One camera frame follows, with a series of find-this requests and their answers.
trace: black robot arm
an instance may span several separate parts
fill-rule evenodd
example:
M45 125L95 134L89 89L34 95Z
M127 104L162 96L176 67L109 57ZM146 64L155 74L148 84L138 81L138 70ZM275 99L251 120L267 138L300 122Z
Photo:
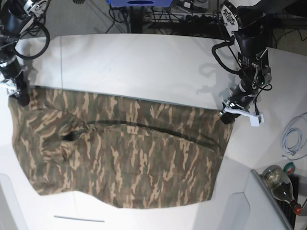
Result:
M4 80L0 88L5 88L8 95L15 97L21 106L30 102L24 70L17 56L35 59L41 56L49 46L50 34L40 22L46 15L49 1L47 0L8 0L0 10L0 72ZM17 42L32 30L41 30L46 35L44 48L34 56L19 54L15 47Z
M240 70L232 70L221 64L216 57L218 45L213 47L213 55L221 66L233 74L237 74L241 82L231 95L223 102L224 109L220 112L221 120L225 124L235 121L240 116L248 116L252 126L263 123L263 115L257 108L257 97L263 90L272 89L271 68L269 66L268 50L271 31L266 28L268 14L276 13L296 0L225 0L219 5L218 11L223 19L230 37L230 42L222 44L234 45L238 56ZM254 102L255 112L250 113L250 103Z

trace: red bottle cap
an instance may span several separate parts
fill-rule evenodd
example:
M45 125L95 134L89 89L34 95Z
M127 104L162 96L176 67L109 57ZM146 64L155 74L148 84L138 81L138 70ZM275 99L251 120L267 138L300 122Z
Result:
M301 212L302 212L302 206L299 204L297 205L294 209L293 209L293 212L296 214L296 215L299 215Z

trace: white cable coil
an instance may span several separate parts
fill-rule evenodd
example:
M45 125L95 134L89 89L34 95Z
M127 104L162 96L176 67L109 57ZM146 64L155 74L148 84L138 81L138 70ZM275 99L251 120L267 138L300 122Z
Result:
M303 132L301 129L294 127L294 124L297 123L299 120L303 120L306 122L307 124L307 119L304 118L304 116L307 115L307 113L303 113L300 116L296 116L295 118L293 118L289 124L287 125L287 127L285 128L283 134L282 134L282 138L281 138L281 148L282 150L287 154L287 155L291 155L294 156L296 155L296 153L298 151L300 151L307 143L307 139L305 140L305 142L303 142L304 140L304 136L303 136ZM295 145L289 147L287 142L288 142L288 138L290 137L290 135L297 133L298 134L298 138L297 138L297 142ZM296 158L296 159L290 159L288 158L288 156L283 155L284 158L291 160L291 161L295 161L295 160L299 160L302 159L303 157L307 156L304 155L302 157Z

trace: camouflage fabric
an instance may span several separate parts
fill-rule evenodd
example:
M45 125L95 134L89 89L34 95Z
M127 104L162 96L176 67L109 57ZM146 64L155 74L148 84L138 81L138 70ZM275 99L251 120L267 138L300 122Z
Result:
M232 131L215 110L87 92L38 88L28 107L9 105L40 195L77 190L116 207L210 200Z

